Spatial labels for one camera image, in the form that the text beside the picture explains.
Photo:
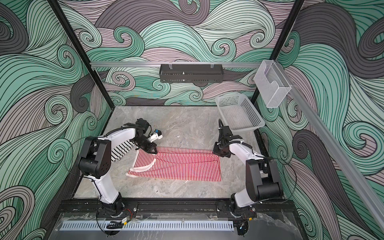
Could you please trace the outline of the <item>white plastic laundry basket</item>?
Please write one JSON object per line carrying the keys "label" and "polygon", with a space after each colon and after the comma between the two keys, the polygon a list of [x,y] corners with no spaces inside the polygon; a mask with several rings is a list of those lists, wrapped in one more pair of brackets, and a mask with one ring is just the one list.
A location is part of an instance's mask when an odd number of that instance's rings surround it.
{"label": "white plastic laundry basket", "polygon": [[254,131],[265,126],[265,121],[249,100],[240,93],[229,93],[215,98],[222,121],[233,133]]}

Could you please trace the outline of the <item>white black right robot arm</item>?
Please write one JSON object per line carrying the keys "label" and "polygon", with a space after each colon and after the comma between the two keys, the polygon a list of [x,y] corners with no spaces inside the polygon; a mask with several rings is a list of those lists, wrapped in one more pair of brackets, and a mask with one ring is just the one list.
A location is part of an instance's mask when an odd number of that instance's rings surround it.
{"label": "white black right robot arm", "polygon": [[284,191],[277,161],[254,152],[253,147],[245,143],[241,136],[234,135],[222,120],[218,120],[218,124],[219,137],[213,153],[222,158],[234,155],[245,166],[246,186],[232,195],[234,209],[282,197]]}

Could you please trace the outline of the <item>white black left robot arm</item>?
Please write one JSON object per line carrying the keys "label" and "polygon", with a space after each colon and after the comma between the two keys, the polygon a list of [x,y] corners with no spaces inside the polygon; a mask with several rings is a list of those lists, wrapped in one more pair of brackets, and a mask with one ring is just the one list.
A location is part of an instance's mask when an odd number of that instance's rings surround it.
{"label": "white black left robot arm", "polygon": [[111,216],[123,212],[121,193],[115,188],[110,176],[113,162],[121,160],[134,147],[148,154],[157,154],[156,140],[163,137],[160,130],[139,118],[133,123],[111,130],[98,137],[87,137],[79,153],[78,168],[99,193],[99,202]]}

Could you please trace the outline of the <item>black white striped tank top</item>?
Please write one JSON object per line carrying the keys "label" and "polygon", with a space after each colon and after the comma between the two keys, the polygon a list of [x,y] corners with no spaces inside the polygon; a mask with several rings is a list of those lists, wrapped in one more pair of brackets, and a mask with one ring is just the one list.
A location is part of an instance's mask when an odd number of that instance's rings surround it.
{"label": "black white striped tank top", "polygon": [[121,158],[127,154],[135,145],[128,141],[125,141],[121,144],[119,144],[117,147],[112,148],[112,162],[117,162],[121,160]]}

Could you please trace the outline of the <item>red white striped tank top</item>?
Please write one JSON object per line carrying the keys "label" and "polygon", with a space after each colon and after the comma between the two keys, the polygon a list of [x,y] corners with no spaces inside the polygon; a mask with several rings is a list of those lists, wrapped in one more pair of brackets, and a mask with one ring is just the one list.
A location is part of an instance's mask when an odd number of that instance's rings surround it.
{"label": "red white striped tank top", "polygon": [[157,147],[157,154],[137,153],[128,177],[220,182],[220,157],[212,150]]}

